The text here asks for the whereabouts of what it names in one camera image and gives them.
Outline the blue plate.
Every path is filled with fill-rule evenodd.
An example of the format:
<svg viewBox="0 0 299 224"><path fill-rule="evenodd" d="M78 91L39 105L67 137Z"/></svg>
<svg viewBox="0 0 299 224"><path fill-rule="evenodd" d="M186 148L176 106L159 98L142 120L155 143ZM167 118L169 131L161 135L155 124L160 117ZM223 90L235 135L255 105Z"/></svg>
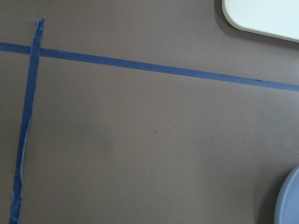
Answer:
<svg viewBox="0 0 299 224"><path fill-rule="evenodd" d="M276 201L275 224L299 223L299 167L294 168L285 179Z"/></svg>

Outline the cream rectangular tray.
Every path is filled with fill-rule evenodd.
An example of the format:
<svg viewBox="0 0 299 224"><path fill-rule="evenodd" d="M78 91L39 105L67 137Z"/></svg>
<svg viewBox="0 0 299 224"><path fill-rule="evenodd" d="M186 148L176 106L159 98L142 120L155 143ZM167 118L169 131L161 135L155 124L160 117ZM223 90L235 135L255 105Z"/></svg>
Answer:
<svg viewBox="0 0 299 224"><path fill-rule="evenodd" d="M297 0L223 0L222 10L239 30L299 42Z"/></svg>

